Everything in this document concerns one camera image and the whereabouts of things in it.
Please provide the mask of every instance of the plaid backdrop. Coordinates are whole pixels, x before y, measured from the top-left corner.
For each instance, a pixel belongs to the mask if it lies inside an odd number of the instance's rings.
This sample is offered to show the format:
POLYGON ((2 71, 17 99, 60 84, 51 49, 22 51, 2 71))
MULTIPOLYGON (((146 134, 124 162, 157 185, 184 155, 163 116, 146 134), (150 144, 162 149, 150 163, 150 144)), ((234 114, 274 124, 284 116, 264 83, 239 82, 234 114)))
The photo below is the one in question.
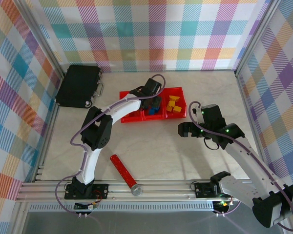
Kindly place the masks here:
POLYGON ((269 167, 293 182, 293 0, 283 0, 241 73, 269 167))
POLYGON ((58 85, 12 0, 0 0, 0 234, 32 176, 58 85))
POLYGON ((106 72, 231 69, 268 1, 28 0, 62 64, 106 72))

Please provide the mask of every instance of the white table surface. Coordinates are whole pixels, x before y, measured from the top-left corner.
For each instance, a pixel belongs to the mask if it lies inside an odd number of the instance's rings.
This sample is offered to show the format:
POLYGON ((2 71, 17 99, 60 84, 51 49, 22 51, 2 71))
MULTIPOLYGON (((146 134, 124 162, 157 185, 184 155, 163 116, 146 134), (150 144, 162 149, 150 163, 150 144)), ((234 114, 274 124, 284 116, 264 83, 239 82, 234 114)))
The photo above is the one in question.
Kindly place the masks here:
MULTIPOLYGON (((156 72, 106 73, 103 95, 96 99, 99 108, 119 99, 119 92, 144 85, 156 72)), ((167 87, 181 86, 187 105, 197 100, 202 105, 219 105, 226 123, 236 123, 255 149, 255 142, 246 116, 238 86, 232 71, 161 72, 167 87)), ((87 109, 61 107, 45 160, 42 179, 59 180, 78 171, 83 158, 80 147, 70 145, 70 139, 81 128, 87 109)), ((211 151, 202 138, 178 135, 177 126, 186 118, 117 122, 111 139, 103 148, 95 169, 95 179, 122 179, 109 158, 117 154, 135 179, 208 179, 213 174, 228 171, 236 178, 247 178, 241 167, 225 151, 211 151)))

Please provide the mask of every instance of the black case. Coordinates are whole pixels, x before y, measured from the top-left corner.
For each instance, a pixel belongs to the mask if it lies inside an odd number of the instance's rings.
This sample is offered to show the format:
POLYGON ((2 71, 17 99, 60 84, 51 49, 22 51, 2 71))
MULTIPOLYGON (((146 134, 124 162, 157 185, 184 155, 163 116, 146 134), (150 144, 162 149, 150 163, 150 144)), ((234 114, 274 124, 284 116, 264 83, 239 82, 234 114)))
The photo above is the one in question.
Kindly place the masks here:
POLYGON ((56 95, 56 103, 67 107, 91 107, 101 83, 101 74, 100 67, 70 65, 56 95))

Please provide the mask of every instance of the red tray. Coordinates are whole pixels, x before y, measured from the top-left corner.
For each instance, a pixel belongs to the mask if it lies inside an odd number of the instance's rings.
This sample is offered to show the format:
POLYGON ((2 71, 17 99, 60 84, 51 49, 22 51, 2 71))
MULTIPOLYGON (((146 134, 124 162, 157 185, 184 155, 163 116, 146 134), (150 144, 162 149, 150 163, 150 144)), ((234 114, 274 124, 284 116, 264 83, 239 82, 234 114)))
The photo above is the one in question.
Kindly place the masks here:
MULTIPOLYGON (((119 98, 122 99, 128 93, 129 91, 120 91, 119 98)), ((162 97, 162 102, 161 102, 161 108, 158 113, 154 115, 149 115, 148 114, 149 110, 135 111, 121 118, 121 122, 130 123, 130 122, 140 122, 140 121, 147 121, 147 120, 185 118, 187 116, 187 104, 185 101, 184 92, 181 87, 165 88, 159 96, 162 97), (178 102, 176 103, 177 106, 181 107, 180 113, 174 113, 173 111, 169 112, 166 110, 170 95, 180 97, 178 102)))

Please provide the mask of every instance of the black briefcase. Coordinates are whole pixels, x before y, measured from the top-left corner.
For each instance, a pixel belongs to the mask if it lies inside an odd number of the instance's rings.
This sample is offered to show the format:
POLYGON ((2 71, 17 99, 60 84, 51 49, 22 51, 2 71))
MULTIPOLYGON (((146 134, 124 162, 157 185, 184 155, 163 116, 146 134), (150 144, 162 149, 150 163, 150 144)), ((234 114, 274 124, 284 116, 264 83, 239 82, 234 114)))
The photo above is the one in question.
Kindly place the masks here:
POLYGON ((103 91, 101 75, 101 68, 97 66, 70 65, 55 102, 59 106, 91 107, 95 96, 100 96, 103 91))

